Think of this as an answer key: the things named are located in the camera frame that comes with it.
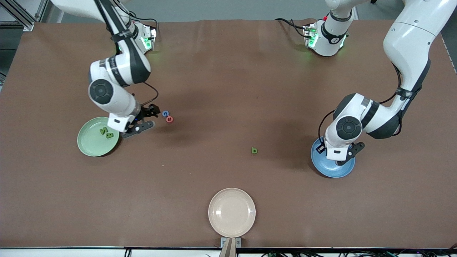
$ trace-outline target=gray floor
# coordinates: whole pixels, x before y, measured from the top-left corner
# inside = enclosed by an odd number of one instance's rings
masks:
[[[138,17],[151,17],[159,22],[199,20],[273,20],[275,18],[321,18],[328,13],[324,0],[133,0],[126,7]],[[361,20],[395,19],[403,8],[400,0],[379,0],[357,7]],[[64,14],[63,23],[99,22]],[[457,11],[442,31],[452,59],[457,60]],[[0,48],[17,48],[22,30],[0,29]],[[7,74],[13,51],[0,51],[0,71]]]

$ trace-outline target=green indicator light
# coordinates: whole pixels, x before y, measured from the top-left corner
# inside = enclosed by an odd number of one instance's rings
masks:
[[[316,33],[314,35],[314,37],[312,37],[310,40],[309,40],[309,47],[314,47],[315,44],[316,44],[316,41],[318,40],[319,38],[319,35]]]
[[[146,49],[151,49],[151,40],[141,37],[143,40],[143,45]]]
[[[344,40],[346,39],[346,36],[343,37],[343,39],[341,40],[341,44],[340,44],[340,48],[343,47],[343,44],[344,44]]]

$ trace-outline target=beige plate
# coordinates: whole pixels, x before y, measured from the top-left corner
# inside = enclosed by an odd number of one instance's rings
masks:
[[[212,198],[208,217],[211,226],[221,236],[240,237],[254,224],[254,201],[241,189],[226,188]]]

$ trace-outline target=green plate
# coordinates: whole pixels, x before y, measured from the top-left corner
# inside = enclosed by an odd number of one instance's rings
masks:
[[[108,132],[101,134],[100,129],[107,128]],[[113,137],[106,138],[107,133]],[[119,140],[119,131],[108,127],[107,117],[93,118],[86,122],[78,133],[78,147],[85,155],[96,157],[109,153]]]

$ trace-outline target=black strap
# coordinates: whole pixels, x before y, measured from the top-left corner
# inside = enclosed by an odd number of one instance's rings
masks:
[[[98,67],[106,67],[106,59],[103,59],[103,60],[100,60],[100,62],[98,63]]]
[[[366,125],[371,121],[373,118],[374,114],[377,112],[379,108],[379,103],[373,101],[373,104],[370,106],[370,109],[368,109],[368,112],[365,114],[365,117],[362,119],[362,128],[365,128]]]
[[[332,17],[332,19],[334,19],[335,21],[341,21],[341,22],[343,22],[343,21],[348,21],[348,20],[351,19],[351,16],[352,16],[352,10],[351,10],[351,13],[349,14],[349,17],[343,18],[343,19],[338,18],[338,17],[335,17],[335,16],[333,15],[333,12],[330,12],[330,17]]]
[[[138,36],[138,27],[134,26],[132,37],[133,37],[133,39],[137,39],[137,36]]]
[[[128,21],[127,21],[127,24],[125,24],[125,27],[128,29],[128,27],[130,27],[131,24],[132,24],[132,19],[130,17],[128,17]]]
[[[414,100],[414,97],[416,97],[417,93],[422,89],[422,85],[415,91],[409,91],[404,88],[398,87],[397,90],[395,91],[396,95],[400,96],[400,100],[405,100],[405,99],[410,99],[411,101]]]
[[[333,35],[325,29],[325,22],[322,23],[320,30],[322,31],[322,35],[324,36],[324,38],[326,38],[330,44],[338,44],[347,33],[346,31],[344,34],[341,34],[339,36]]]
[[[111,56],[108,59],[108,62],[110,64],[111,72],[113,73],[114,78],[117,80],[119,85],[122,86],[122,87],[127,86],[127,83],[125,83],[124,79],[122,78],[121,74],[119,73],[119,69],[117,68],[116,56],[115,55]]]
[[[127,38],[130,38],[130,37],[133,37],[132,33],[130,32],[130,30],[125,29],[125,30],[119,32],[118,34],[112,35],[111,40],[117,43],[121,40],[126,40]]]

